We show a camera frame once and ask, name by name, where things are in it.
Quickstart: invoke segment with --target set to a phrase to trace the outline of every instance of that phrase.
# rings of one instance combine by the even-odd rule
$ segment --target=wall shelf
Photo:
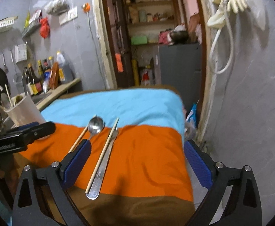
[[[148,26],[148,25],[171,25],[174,24],[174,20],[159,20],[159,21],[151,21],[151,22],[139,22],[135,24],[129,24],[128,28],[133,28],[133,27],[139,27],[139,26]]]
[[[138,45],[131,45],[132,47],[138,47],[138,46],[146,46],[146,45],[158,45],[158,42],[154,42],[154,43],[145,43],[145,44],[138,44]]]
[[[145,2],[138,2],[138,3],[131,3],[127,6],[131,7],[145,7],[145,6],[159,6],[159,5],[172,5],[171,0],[161,0],[161,1],[145,1]]]
[[[42,19],[42,17],[40,16],[40,17],[37,18],[36,20],[32,21],[32,22],[28,25],[28,27],[26,27],[26,28],[22,31],[22,33],[21,33],[22,38],[28,37],[28,36],[30,36],[33,32],[35,32],[35,31],[41,26],[41,24],[40,24],[41,19]]]

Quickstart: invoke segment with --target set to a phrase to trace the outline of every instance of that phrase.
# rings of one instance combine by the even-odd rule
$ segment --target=wooden chopstick
[[[2,107],[1,105],[0,105],[0,109],[2,109],[3,111],[6,111],[6,109],[4,107]]]
[[[98,171],[98,169],[99,169],[99,166],[100,166],[100,164],[101,164],[101,161],[102,161],[102,159],[103,159],[103,156],[104,156],[104,154],[105,154],[105,151],[106,151],[106,149],[107,149],[107,147],[108,147],[108,144],[109,144],[109,142],[110,142],[110,140],[111,140],[112,134],[113,134],[113,132],[115,131],[115,129],[116,129],[116,127],[117,127],[117,124],[118,124],[119,119],[120,119],[120,118],[118,117],[118,118],[115,120],[115,123],[114,123],[114,125],[113,125],[113,127],[112,127],[112,129],[111,129],[111,131],[110,131],[110,133],[109,133],[108,139],[106,140],[106,143],[105,143],[105,145],[104,145],[104,148],[102,149],[102,153],[101,153],[101,155],[100,155],[100,157],[99,157],[99,159],[98,159],[98,162],[97,162],[97,164],[96,164],[96,167],[95,167],[95,169],[93,170],[93,174],[91,175],[91,178],[90,178],[89,183],[88,183],[88,185],[87,185],[87,188],[86,188],[86,190],[85,190],[85,193],[86,193],[86,194],[88,194],[88,192],[89,192],[89,190],[90,190],[90,187],[91,187],[91,185],[93,184],[93,180],[95,179],[96,173],[97,173],[97,171]]]
[[[9,97],[9,101],[10,101],[10,104],[11,104],[11,108],[13,107],[13,103],[12,103],[12,100],[11,100],[11,97],[10,97],[10,94],[9,94],[9,90],[7,90],[7,85],[6,86],[6,91],[7,91],[7,96]]]
[[[69,150],[69,153],[70,152],[73,152],[76,148],[76,146],[78,145],[78,143],[80,142],[80,140],[82,139],[82,137],[84,136],[84,134],[87,132],[87,129],[88,129],[88,124],[89,122],[87,123],[86,127],[84,128],[84,130],[82,131],[82,133],[80,134],[80,136],[77,138],[77,140],[74,142],[73,146],[71,147],[71,149]]]

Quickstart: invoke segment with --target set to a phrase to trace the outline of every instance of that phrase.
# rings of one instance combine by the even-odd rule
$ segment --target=red plastic bag
[[[49,36],[50,28],[48,24],[47,17],[40,20],[41,28],[40,28],[40,35],[45,39]]]

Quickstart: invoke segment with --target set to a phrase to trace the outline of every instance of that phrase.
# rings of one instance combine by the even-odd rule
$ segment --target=gray wall
[[[44,7],[45,1],[47,3],[50,0],[30,0],[30,12],[33,13],[38,7]],[[31,36],[32,48],[36,59],[44,59],[49,56],[55,56],[56,58],[56,53],[60,50],[71,63],[74,75],[82,78],[82,88],[84,90],[104,89],[105,83],[103,79],[105,79],[105,76],[102,59],[99,58],[98,62],[89,28],[88,16],[81,9],[81,6],[86,2],[92,6],[92,0],[68,0],[68,2],[70,8],[77,7],[78,18],[60,26],[59,17],[48,16],[51,27],[50,37],[43,39],[38,32]],[[89,18],[97,53],[101,57],[92,9],[90,10]]]
[[[27,16],[30,0],[0,0],[0,19],[6,17],[18,16],[15,20],[13,28],[7,32],[0,33],[0,67],[3,68],[3,60],[1,54],[4,53],[5,61],[9,72],[7,74],[12,96],[23,92],[22,84],[17,87],[13,83],[13,77],[15,74],[15,68],[12,64],[10,57],[10,50],[14,50],[14,46],[17,44],[22,44],[21,31],[24,27],[24,21]],[[17,71],[21,72],[23,69],[22,65],[17,66]]]
[[[36,60],[54,56],[58,50],[62,51],[65,58],[70,62],[74,77],[81,77],[82,82],[77,84],[74,90],[104,89],[105,88],[105,71],[99,49],[99,41],[96,35],[93,9],[89,13],[89,19],[81,6],[88,2],[92,6],[92,0],[68,0],[70,8],[78,8],[78,18],[62,26],[59,25],[58,16],[47,15],[43,11],[43,17],[48,16],[51,28],[50,37],[43,39],[37,30],[31,37],[24,41],[21,38],[21,32],[24,27],[24,21],[27,12],[32,13],[38,8],[44,8],[50,0],[0,0],[0,19],[10,16],[18,16],[13,29],[0,34],[0,67],[3,68],[1,54],[4,53],[6,64],[9,68],[7,74],[12,96],[23,92],[22,84],[18,89],[13,83],[14,66],[10,59],[10,49],[14,49],[17,44],[24,41],[34,52],[33,59],[29,60],[36,67]],[[18,63],[17,71],[21,72],[28,62]]]
[[[262,204],[263,224],[275,214],[275,2],[264,0],[267,27],[249,12],[231,15],[235,38],[232,67],[217,77],[206,140],[226,166],[250,165]],[[219,63],[229,57],[228,34],[218,44]]]

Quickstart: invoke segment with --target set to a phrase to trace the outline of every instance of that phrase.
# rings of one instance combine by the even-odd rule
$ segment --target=jar
[[[151,22],[151,21],[153,21],[152,14],[147,13],[147,22]]]
[[[140,18],[140,22],[146,22],[147,19],[146,19],[146,11],[145,10],[139,10],[138,11],[138,16]]]

